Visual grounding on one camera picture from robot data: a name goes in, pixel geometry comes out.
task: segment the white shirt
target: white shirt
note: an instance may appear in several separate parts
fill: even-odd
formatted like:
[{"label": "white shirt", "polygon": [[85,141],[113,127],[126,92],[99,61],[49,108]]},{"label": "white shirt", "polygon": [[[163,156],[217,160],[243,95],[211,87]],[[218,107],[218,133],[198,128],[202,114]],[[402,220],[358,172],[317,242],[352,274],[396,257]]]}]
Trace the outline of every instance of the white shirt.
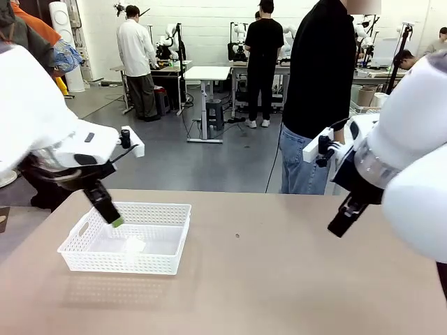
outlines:
[{"label": "white shirt", "polygon": [[155,49],[146,28],[133,19],[127,19],[117,32],[119,57],[129,77],[151,73],[149,60],[156,65]]}]

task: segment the dark hair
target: dark hair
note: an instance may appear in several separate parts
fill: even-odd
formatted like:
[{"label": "dark hair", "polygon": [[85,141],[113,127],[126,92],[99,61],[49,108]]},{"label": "dark hair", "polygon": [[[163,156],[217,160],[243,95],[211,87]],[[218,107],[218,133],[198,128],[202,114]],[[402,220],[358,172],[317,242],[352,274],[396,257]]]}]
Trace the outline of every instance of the dark hair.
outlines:
[{"label": "dark hair", "polygon": [[259,6],[263,10],[264,13],[272,14],[274,10],[273,0],[261,0]]},{"label": "dark hair", "polygon": [[413,59],[414,56],[410,52],[410,50],[402,50],[402,52],[398,52],[396,57],[394,57],[394,64],[399,66],[405,59]]},{"label": "dark hair", "polygon": [[140,9],[137,6],[129,5],[126,7],[127,17],[136,17],[140,14]]}]

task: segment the table surface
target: table surface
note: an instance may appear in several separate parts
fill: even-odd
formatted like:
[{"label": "table surface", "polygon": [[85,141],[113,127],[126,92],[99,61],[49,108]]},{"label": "table surface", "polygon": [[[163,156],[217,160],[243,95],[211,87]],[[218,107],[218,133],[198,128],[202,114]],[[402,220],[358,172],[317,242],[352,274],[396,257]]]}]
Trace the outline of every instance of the table surface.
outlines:
[{"label": "table surface", "polygon": [[184,74],[185,80],[226,80],[230,66],[193,66]]},{"label": "table surface", "polygon": [[90,206],[73,194],[0,265],[0,334],[445,335],[435,263],[372,207],[343,239],[339,197],[112,191],[192,204],[175,277],[70,272],[56,252]]}]

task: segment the white wall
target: white wall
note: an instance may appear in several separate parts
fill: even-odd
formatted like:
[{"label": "white wall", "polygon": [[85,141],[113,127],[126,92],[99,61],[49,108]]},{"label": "white wall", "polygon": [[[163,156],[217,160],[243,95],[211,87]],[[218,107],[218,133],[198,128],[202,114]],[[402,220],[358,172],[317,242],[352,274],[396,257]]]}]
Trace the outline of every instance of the white wall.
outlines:
[{"label": "white wall", "polygon": [[[120,65],[116,29],[124,21],[124,14],[116,16],[112,7],[116,0],[78,0],[80,16],[85,33],[87,48],[91,59],[94,77],[119,80],[119,75],[110,71]],[[141,18],[141,24],[153,25],[154,41],[164,35],[166,25],[181,22],[183,39],[188,59],[195,65],[223,65],[227,63],[227,44],[229,43],[230,22],[253,22],[258,10],[259,0],[129,0],[141,11],[151,10]],[[274,18],[281,24],[299,25],[317,0],[276,0]],[[446,0],[383,0],[382,18],[377,28],[382,37],[397,37],[396,28],[403,20],[417,23],[413,42],[426,46],[439,30],[441,11]]]}]

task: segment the blue jeans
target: blue jeans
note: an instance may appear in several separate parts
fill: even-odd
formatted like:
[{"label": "blue jeans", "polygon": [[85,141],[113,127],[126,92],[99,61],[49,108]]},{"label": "blue jeans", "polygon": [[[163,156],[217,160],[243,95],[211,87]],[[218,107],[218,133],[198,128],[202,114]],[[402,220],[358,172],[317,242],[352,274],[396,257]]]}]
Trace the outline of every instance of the blue jeans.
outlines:
[{"label": "blue jeans", "polygon": [[329,167],[319,167],[315,162],[306,163],[302,150],[311,142],[283,126],[279,148],[282,153],[283,194],[323,195],[328,182]]}]

